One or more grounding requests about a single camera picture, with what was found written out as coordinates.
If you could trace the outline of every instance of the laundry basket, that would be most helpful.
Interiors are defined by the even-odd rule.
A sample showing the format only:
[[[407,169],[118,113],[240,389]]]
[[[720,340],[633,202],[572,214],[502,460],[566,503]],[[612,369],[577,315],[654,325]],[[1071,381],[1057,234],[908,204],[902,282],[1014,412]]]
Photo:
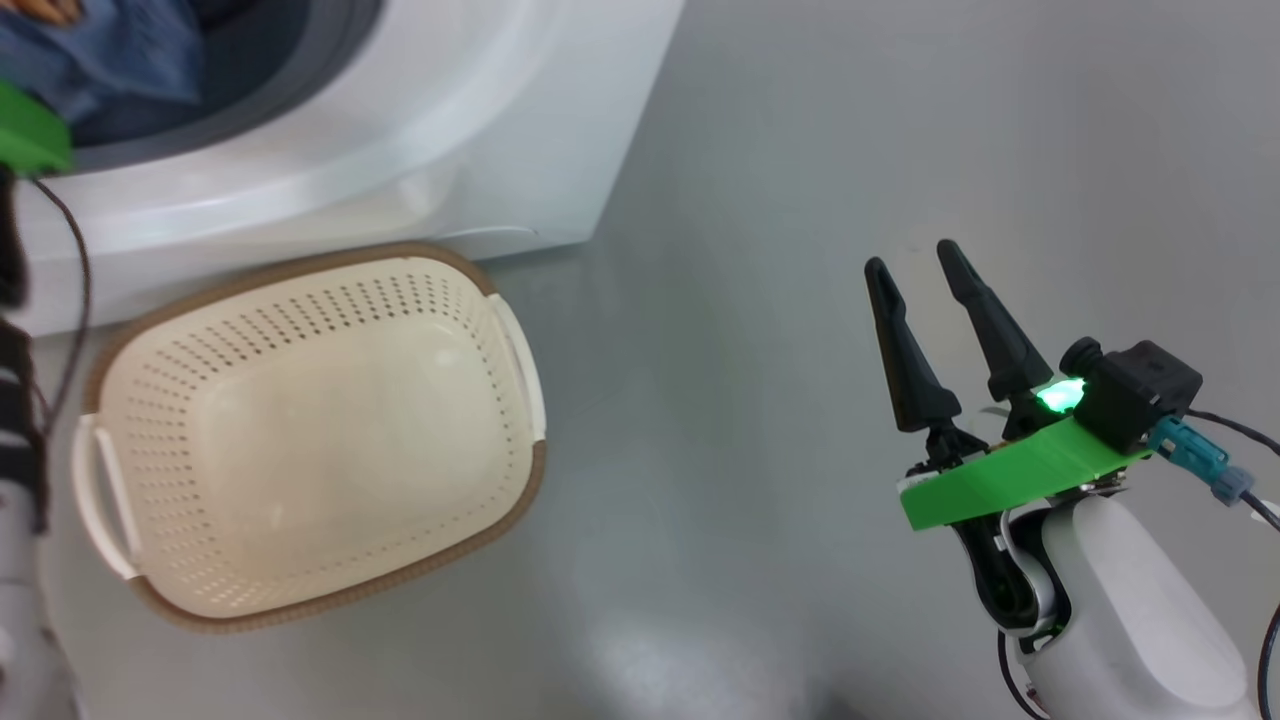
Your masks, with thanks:
[[[532,355],[493,284],[402,243],[129,327],[90,377],[73,484],[97,551],[152,610],[237,632],[495,539],[538,491],[544,434]]]

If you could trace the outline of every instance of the washing machine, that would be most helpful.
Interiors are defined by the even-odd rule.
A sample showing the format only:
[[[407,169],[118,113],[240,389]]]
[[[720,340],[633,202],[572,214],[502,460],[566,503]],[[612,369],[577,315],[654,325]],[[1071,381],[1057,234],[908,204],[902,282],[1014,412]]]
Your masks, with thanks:
[[[588,240],[682,0],[202,0],[198,108],[105,111],[50,181],[93,263],[93,324],[237,270],[431,238],[471,259]],[[72,329],[59,211],[19,191],[15,320]]]

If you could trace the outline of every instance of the green bracket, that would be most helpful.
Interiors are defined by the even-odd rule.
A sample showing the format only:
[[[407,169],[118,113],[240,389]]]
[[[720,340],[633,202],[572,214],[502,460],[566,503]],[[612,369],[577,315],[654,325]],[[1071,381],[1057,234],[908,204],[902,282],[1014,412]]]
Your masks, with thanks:
[[[973,462],[902,491],[899,500],[916,530],[951,525],[1088,484],[1151,452],[1124,456],[1074,418]]]
[[[5,82],[0,82],[0,165],[19,177],[72,169],[72,136],[67,123]]]

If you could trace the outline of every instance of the washing machine door opening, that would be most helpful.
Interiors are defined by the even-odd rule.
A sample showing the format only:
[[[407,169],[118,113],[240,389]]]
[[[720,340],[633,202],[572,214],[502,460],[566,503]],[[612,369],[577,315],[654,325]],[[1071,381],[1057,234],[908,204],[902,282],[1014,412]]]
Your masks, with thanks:
[[[191,152],[298,108],[351,63],[383,0],[191,0],[205,36],[200,105],[127,99],[72,127],[77,172]]]

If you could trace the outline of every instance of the cable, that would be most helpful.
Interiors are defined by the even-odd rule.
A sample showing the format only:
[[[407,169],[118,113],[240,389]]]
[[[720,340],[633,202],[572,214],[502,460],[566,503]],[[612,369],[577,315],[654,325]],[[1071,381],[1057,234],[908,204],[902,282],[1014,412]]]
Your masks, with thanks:
[[[1276,634],[1280,633],[1280,607],[1271,615],[1267,634],[1262,635],[1262,653],[1258,656],[1258,712],[1262,720],[1271,720],[1271,694],[1267,684],[1271,682],[1271,653],[1276,647]]]
[[[1005,632],[996,630],[996,642],[998,643],[996,652],[997,657],[1000,657],[1000,674],[1005,678],[1005,687],[1009,688],[1009,693],[1014,696],[1014,700],[1018,701],[1018,707],[1021,707],[1023,712],[1028,716],[1034,717],[1036,720],[1048,720],[1039,712],[1032,710],[1032,703],[1027,702],[1027,697],[1020,689],[1018,689],[1018,683],[1014,682],[1014,676],[1009,671],[1009,642],[1006,641]]]
[[[1192,418],[1199,418],[1201,420],[1208,420],[1210,423],[1217,423],[1219,425],[1230,428],[1242,436],[1252,439],[1253,442],[1261,443],[1271,448],[1271,452],[1280,455],[1280,442],[1267,437],[1266,434],[1254,430],[1253,428],[1236,423],[1229,418],[1213,413],[1204,413],[1202,410],[1188,410],[1187,414]],[[1248,503],[1254,512],[1262,516],[1263,520],[1271,524],[1272,528],[1280,530],[1280,516],[1267,507],[1267,503],[1262,501],[1258,496],[1252,492],[1244,492],[1240,495],[1240,500]],[[1258,712],[1262,715],[1262,720],[1272,720],[1271,716],[1271,655],[1276,647],[1276,635],[1280,634],[1280,606],[1276,607],[1274,615],[1271,615],[1271,623],[1267,625],[1267,632],[1262,635],[1262,652],[1258,655]]]
[[[1275,452],[1276,455],[1280,455],[1280,442],[1276,442],[1276,441],[1271,439],[1270,437],[1260,433],[1258,430],[1254,430],[1253,428],[1251,428],[1248,425],[1244,425],[1242,423],[1236,423],[1235,420],[1231,420],[1229,418],[1224,418],[1224,416],[1217,415],[1215,413],[1204,413],[1203,410],[1188,410],[1187,415],[1189,418],[1199,418],[1201,420],[1208,420],[1210,423],[1217,423],[1219,425],[1230,428],[1230,429],[1240,433],[1242,436],[1252,439],[1253,442],[1257,442],[1257,443],[1267,446],[1268,448],[1271,448],[1271,452]]]
[[[1254,512],[1261,515],[1263,520],[1270,523],[1272,528],[1280,530],[1280,515],[1276,515],[1275,511],[1267,507],[1267,503],[1263,502],[1261,497],[1253,495],[1252,492],[1245,491],[1240,493],[1240,500],[1243,500],[1245,505],[1252,507]]]
[[[40,179],[31,178],[31,182],[40,188],[40,192],[45,193],[45,197],[50,202],[63,211],[63,217],[67,218],[67,225],[72,229],[72,234],[76,236],[76,247],[79,250],[81,256],[81,316],[76,325],[76,338],[72,340],[72,350],[67,356],[67,365],[63,368],[63,377],[58,382],[58,392],[54,393],[54,401],[49,405],[49,411],[45,413],[45,424],[41,429],[45,437],[50,437],[58,423],[58,415],[63,411],[63,405],[67,404],[67,393],[70,392],[72,378],[76,377],[76,366],[79,365],[79,356],[84,350],[84,338],[88,336],[90,309],[93,305],[93,272],[88,263],[88,247],[84,245],[84,234],[81,232],[79,223],[76,222],[76,215],[72,214],[70,208]]]

